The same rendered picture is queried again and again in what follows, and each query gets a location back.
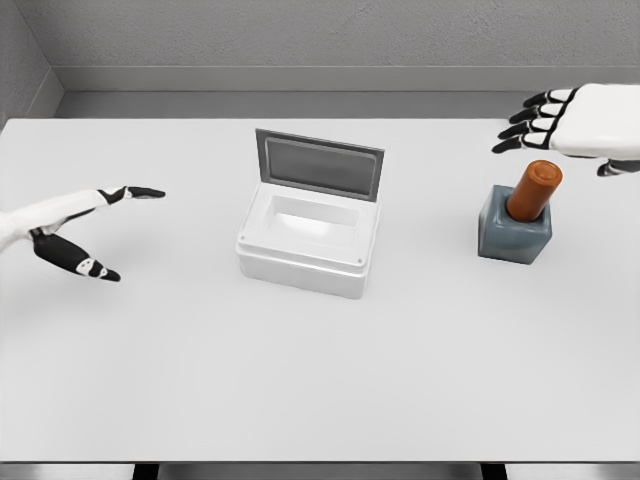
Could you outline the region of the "white box with grey lid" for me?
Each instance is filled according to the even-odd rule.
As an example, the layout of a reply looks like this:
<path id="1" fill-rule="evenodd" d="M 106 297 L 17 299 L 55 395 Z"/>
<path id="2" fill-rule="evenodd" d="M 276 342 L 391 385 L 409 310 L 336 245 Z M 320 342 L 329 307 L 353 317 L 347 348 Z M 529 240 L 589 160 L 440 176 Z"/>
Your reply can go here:
<path id="1" fill-rule="evenodd" d="M 359 299 L 379 224 L 381 149 L 256 132 L 260 182 L 237 242 L 248 278 Z"/>

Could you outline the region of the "grey bottle with brown cap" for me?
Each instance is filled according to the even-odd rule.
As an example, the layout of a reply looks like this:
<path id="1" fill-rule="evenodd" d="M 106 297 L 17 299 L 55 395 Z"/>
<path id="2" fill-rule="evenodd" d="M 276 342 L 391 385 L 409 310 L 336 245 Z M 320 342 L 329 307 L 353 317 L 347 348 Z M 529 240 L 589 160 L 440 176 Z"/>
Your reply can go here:
<path id="1" fill-rule="evenodd" d="M 552 238 L 549 200 L 562 179 L 559 166 L 535 160 L 514 188 L 493 186 L 479 214 L 477 254 L 532 264 Z"/>

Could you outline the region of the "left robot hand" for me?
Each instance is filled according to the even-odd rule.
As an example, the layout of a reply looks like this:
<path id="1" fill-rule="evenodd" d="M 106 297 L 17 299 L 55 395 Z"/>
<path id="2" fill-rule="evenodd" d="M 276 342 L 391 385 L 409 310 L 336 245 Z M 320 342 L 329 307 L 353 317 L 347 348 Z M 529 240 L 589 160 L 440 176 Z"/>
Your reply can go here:
<path id="1" fill-rule="evenodd" d="M 34 254 L 75 275 L 118 282 L 121 276 L 106 268 L 80 246 L 58 235 L 66 223 L 100 208 L 129 199 L 161 199 L 166 193 L 148 187 L 122 186 L 87 189 L 49 198 L 10 212 L 0 211 L 0 252 L 30 241 Z"/>

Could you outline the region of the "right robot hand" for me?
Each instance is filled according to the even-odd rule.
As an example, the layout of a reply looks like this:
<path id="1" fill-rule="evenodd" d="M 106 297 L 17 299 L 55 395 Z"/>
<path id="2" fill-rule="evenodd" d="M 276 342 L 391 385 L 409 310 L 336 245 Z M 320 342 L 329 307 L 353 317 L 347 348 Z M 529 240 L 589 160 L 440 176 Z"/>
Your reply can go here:
<path id="1" fill-rule="evenodd" d="M 589 83 L 538 93 L 498 134 L 495 154 L 516 149 L 604 158 L 600 177 L 640 173 L 640 84 Z"/>

